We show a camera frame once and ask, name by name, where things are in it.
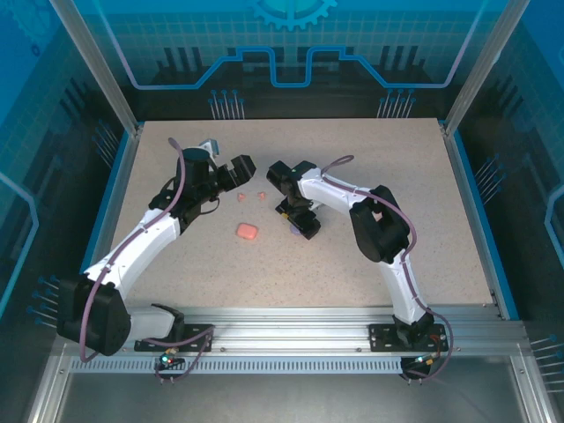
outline cable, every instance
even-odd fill
[[[211,213],[215,212],[219,208],[219,202],[220,202],[219,197],[217,197],[215,199],[215,201],[218,202],[218,205],[215,206],[215,209],[208,210],[208,211],[202,211],[202,212],[200,212],[200,216],[205,216],[206,214],[211,214]]]
[[[180,184],[178,185],[178,190],[176,191],[174,198],[172,199],[172,201],[170,202],[170,204],[167,206],[167,208],[165,210],[163,210],[157,217],[152,219],[147,225],[139,228],[137,231],[135,231],[133,234],[131,234],[130,237],[126,238],[126,240],[124,242],[122,242],[117,247],[117,249],[115,249],[114,254],[112,254],[112,256],[109,258],[108,262],[106,263],[106,265],[104,266],[104,268],[100,272],[100,275],[96,278],[96,282],[94,282],[92,290],[90,291],[90,294],[88,295],[88,299],[86,300],[85,310],[82,314],[82,323],[80,324],[80,337],[79,337],[78,343],[79,343],[79,346],[80,346],[80,359],[84,363],[87,363],[88,361],[92,360],[94,357],[96,357],[98,355],[97,352],[94,352],[89,357],[86,357],[86,328],[88,326],[88,318],[90,317],[90,310],[92,308],[92,304],[94,303],[94,297],[96,296],[96,293],[100,289],[100,286],[101,286],[102,281],[104,280],[105,276],[110,272],[110,266],[112,266],[112,264],[115,263],[115,260],[117,259],[117,257],[140,234],[145,232],[147,229],[149,229],[151,226],[153,226],[155,223],[157,223],[159,220],[161,220],[163,217],[165,217],[170,212],[170,210],[176,205],[176,203],[178,202],[178,200],[180,198],[180,195],[182,194],[182,188],[184,187],[184,182],[186,180],[186,165],[184,164],[184,158],[182,156],[182,148],[178,145],[178,143],[176,142],[176,140],[174,138],[169,138],[168,143],[174,147],[176,152],[178,152],[178,156],[180,157],[181,176],[180,176]]]
[[[452,352],[453,352],[453,349],[454,349],[454,342],[455,342],[455,336],[454,336],[454,333],[452,331],[452,326],[450,325],[450,322],[447,320],[447,318],[444,315],[441,315],[441,314],[437,313],[436,311],[433,311],[431,308],[429,308],[425,304],[423,304],[423,302],[419,299],[419,296],[415,292],[415,287],[413,286],[412,279],[411,279],[411,277],[409,275],[409,271],[407,269],[406,259],[407,259],[407,255],[415,248],[415,245],[417,244],[417,232],[415,231],[415,226],[410,221],[410,219],[405,215],[405,213],[403,213],[401,210],[399,210],[399,208],[397,208],[394,204],[390,203],[389,201],[384,200],[383,198],[381,198],[379,196],[375,196],[371,192],[363,191],[361,189],[358,189],[358,187],[350,188],[346,185],[340,184],[338,182],[334,182],[331,179],[328,179],[327,177],[323,176],[325,174],[325,172],[327,172],[332,167],[344,165],[345,163],[351,162],[353,159],[354,159],[353,155],[347,155],[347,156],[343,156],[343,157],[331,162],[328,166],[326,166],[322,169],[322,171],[321,171],[322,179],[325,182],[327,182],[329,185],[332,185],[335,188],[343,189],[345,191],[352,192],[352,193],[358,193],[358,194],[361,194],[363,196],[370,197],[370,198],[372,198],[373,200],[375,200],[379,203],[384,204],[386,207],[388,207],[390,210],[392,210],[394,213],[396,213],[400,218],[402,218],[404,220],[404,222],[407,224],[407,226],[409,227],[409,229],[412,233],[412,242],[407,246],[407,249],[405,249],[404,253],[401,255],[401,263],[402,263],[402,267],[403,267],[404,273],[405,273],[405,280],[407,280],[407,285],[409,286],[409,290],[412,293],[413,299],[415,300],[415,302],[417,302],[418,306],[420,306],[423,310],[427,311],[427,313],[434,315],[435,317],[438,317],[439,319],[441,319],[444,322],[447,329],[449,330],[450,345],[449,345],[449,350],[447,351],[447,357],[444,359],[441,366],[439,368],[437,368],[437,370],[432,375],[425,375],[425,380],[432,380],[440,372],[442,372],[444,370],[444,368],[447,366],[447,364],[449,364],[450,357],[452,356]]]
[[[421,372],[417,372],[415,370],[407,370],[408,373],[411,373],[413,375],[419,376],[422,379],[429,379],[428,377],[423,377],[426,376],[424,373]],[[476,412],[478,412],[478,414],[480,416],[482,416],[484,418],[485,421],[489,421],[490,423],[493,422],[494,420],[488,416],[486,414],[486,412],[483,412],[476,403],[474,403],[474,401],[472,401],[469,397],[466,396],[466,394],[464,394],[459,388],[457,388],[455,385],[451,384],[451,383],[446,383],[445,381],[436,378],[434,379],[435,382],[439,383],[442,386],[446,386],[447,388],[449,388],[450,390],[454,390],[464,401],[466,401],[466,403],[472,407],[474,410],[476,410]]]
[[[175,342],[175,343],[160,342],[156,339],[144,339],[145,342],[151,342],[151,343],[153,343],[155,345],[159,345],[159,346],[182,346],[182,345],[189,344],[190,342],[194,342],[194,341],[198,340],[199,338],[205,336],[204,344],[202,345],[202,348],[200,348],[200,351],[198,352],[196,358],[194,359],[194,361],[192,361],[192,363],[189,365],[189,367],[186,369],[186,371],[184,373],[182,373],[181,375],[178,375],[176,377],[170,376],[169,378],[165,378],[165,377],[162,377],[160,375],[159,368],[155,367],[155,377],[157,377],[160,380],[160,383],[163,383],[163,382],[174,383],[175,381],[179,381],[180,379],[188,376],[190,374],[190,372],[192,370],[194,370],[194,368],[196,367],[199,360],[202,358],[202,355],[204,354],[205,347],[208,345],[208,342],[210,342],[210,339],[212,339],[214,329],[215,328],[212,326],[211,328],[208,328],[208,329],[204,330],[203,332],[198,333],[196,336],[194,336],[190,339],[186,339],[184,341]]]

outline small pink object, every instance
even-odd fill
[[[254,240],[258,234],[258,227],[248,223],[240,223],[237,227],[237,236],[243,240]]]

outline metal floor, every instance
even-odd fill
[[[448,385],[408,386],[397,375],[192,375],[161,386],[149,375],[72,375],[57,421],[526,421],[504,359],[453,359],[441,381]]]

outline beige work surface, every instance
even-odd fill
[[[355,160],[331,169],[350,183],[389,187],[412,219],[419,242],[412,265],[430,304],[491,302],[441,132],[435,119],[327,119],[147,122],[115,231],[114,245],[141,219],[148,203],[174,175],[176,152],[206,138],[219,142],[218,163],[248,154],[256,174],[221,194],[221,205],[201,216],[149,264],[127,303],[173,307],[363,307],[389,305],[378,265],[354,240],[350,218],[327,207],[311,240],[294,235],[274,208],[282,195],[266,181],[277,160],[323,167],[345,154]],[[264,191],[261,201],[258,193]],[[246,199],[237,201],[237,194]],[[210,209],[214,204],[207,204]],[[258,226],[254,241],[235,235],[241,222]]]

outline blue frame edge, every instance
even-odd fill
[[[517,307],[515,301],[513,300],[513,294],[511,293],[511,288],[509,288],[507,276],[505,274],[505,271],[503,270],[503,265],[501,264],[500,253],[497,250],[497,246],[495,245],[494,234],[492,234],[492,228],[490,227],[490,224],[487,220],[486,209],[484,208],[484,205],[480,200],[478,186],[476,185],[476,181],[474,180],[474,176],[470,167],[470,161],[468,160],[468,156],[466,155],[462,137],[460,136],[458,130],[456,130],[454,133],[454,139],[456,148],[458,149],[460,159],[462,160],[464,167],[464,175],[468,180],[468,184],[470,185],[472,200],[476,205],[476,210],[478,211],[479,222],[482,226],[482,229],[484,230],[487,248],[489,249],[493,261],[493,267],[495,268],[495,273],[500,284],[502,298],[498,300],[505,302],[505,306],[509,314],[509,319],[519,320],[519,314],[517,313]]]

